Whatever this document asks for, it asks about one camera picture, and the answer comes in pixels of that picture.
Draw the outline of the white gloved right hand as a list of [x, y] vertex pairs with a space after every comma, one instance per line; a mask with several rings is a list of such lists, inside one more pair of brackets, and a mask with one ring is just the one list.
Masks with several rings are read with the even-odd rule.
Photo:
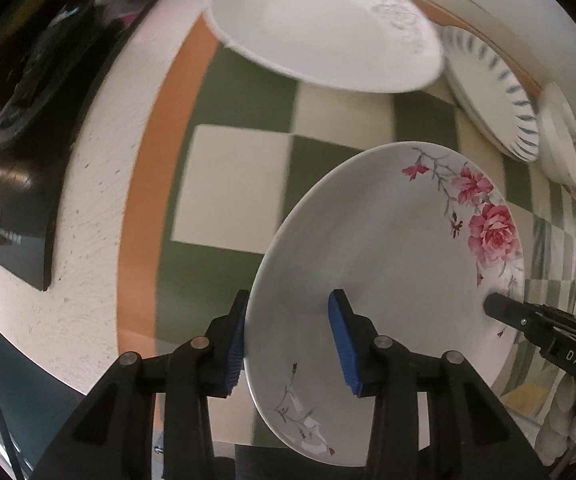
[[534, 445], [546, 467], [553, 466], [571, 450], [570, 464], [576, 464], [576, 378], [565, 374], [553, 397]]

